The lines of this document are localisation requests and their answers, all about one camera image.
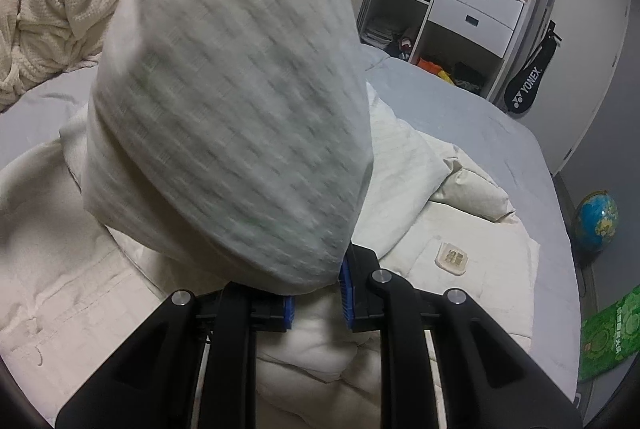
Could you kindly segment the cream puffer jacket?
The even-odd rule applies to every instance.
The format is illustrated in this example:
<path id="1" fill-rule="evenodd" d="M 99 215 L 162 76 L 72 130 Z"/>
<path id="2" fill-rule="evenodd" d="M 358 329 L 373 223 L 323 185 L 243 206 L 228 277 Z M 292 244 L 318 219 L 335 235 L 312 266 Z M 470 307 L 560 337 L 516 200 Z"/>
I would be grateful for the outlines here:
<path id="1" fill-rule="evenodd" d="M 349 243 L 416 285 L 451 275 L 523 347 L 538 248 L 506 193 L 397 119 L 366 80 L 349 0 L 120 0 L 88 109 L 1 172 L 1 351 L 46 423 L 175 288 L 294 295 L 258 339 L 264 428 L 375 428 L 378 337 L 346 331 Z"/>

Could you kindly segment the cream knitted blanket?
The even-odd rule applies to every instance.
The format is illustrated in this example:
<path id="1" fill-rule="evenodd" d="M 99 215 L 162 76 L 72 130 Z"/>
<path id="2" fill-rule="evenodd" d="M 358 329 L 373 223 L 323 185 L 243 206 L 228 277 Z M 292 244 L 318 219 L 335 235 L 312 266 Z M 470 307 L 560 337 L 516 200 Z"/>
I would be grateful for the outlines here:
<path id="1" fill-rule="evenodd" d="M 1 0 L 1 108 L 62 72 L 96 66 L 119 0 Z"/>

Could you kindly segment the green shopping bag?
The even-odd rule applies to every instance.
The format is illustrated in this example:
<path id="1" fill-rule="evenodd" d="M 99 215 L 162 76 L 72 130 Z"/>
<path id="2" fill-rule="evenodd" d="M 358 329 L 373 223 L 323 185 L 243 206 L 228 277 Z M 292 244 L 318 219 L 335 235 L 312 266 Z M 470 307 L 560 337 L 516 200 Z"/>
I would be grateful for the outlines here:
<path id="1" fill-rule="evenodd" d="M 639 351 L 639 287 L 582 322 L 578 381 L 596 378 Z"/>

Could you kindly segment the blue globe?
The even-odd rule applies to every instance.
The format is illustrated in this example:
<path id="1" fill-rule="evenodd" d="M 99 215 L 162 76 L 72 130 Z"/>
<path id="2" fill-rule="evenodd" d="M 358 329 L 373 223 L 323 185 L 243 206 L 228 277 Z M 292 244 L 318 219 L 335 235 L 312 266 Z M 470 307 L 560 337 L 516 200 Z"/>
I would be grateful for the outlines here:
<path id="1" fill-rule="evenodd" d="M 586 196 L 578 204 L 573 221 L 577 245 L 587 253 L 600 253 L 611 244 L 620 222 L 620 212 L 606 190 Z"/>

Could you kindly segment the grey bed sheet mattress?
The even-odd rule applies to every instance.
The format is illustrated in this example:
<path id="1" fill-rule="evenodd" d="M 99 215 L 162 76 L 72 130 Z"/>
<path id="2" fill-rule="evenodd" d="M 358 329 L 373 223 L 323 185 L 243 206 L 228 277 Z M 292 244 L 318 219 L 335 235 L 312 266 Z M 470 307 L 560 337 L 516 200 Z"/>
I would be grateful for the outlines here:
<path id="1" fill-rule="evenodd" d="M 508 194 L 539 245 L 530 355 L 577 387 L 580 313 L 570 240 L 533 133 L 491 103 L 364 48 L 367 78 L 395 115 L 460 147 Z M 1 117 L 1 355 L 44 418 L 156 307 L 113 236 L 85 212 L 58 132 L 87 103 L 92 68 L 28 91 Z"/>

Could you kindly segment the black Yonex racket bag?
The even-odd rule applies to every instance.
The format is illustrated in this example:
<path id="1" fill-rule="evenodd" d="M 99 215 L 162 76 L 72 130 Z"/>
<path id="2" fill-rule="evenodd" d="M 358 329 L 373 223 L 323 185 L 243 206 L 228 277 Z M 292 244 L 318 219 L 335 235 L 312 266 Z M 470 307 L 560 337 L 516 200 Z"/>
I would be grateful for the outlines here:
<path id="1" fill-rule="evenodd" d="M 522 115 L 532 107 L 542 77 L 561 42 L 562 39 L 555 32 L 555 22 L 550 20 L 542 40 L 526 59 L 524 66 L 506 85 L 503 103 L 509 114 Z"/>

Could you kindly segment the white drawer unit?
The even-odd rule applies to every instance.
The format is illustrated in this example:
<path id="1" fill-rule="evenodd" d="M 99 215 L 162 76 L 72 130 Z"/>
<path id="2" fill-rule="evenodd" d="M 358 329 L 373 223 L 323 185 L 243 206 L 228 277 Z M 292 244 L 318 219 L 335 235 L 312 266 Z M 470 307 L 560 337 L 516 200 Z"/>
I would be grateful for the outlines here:
<path id="1" fill-rule="evenodd" d="M 427 20 L 503 58 L 523 6 L 521 0 L 433 0 Z"/>

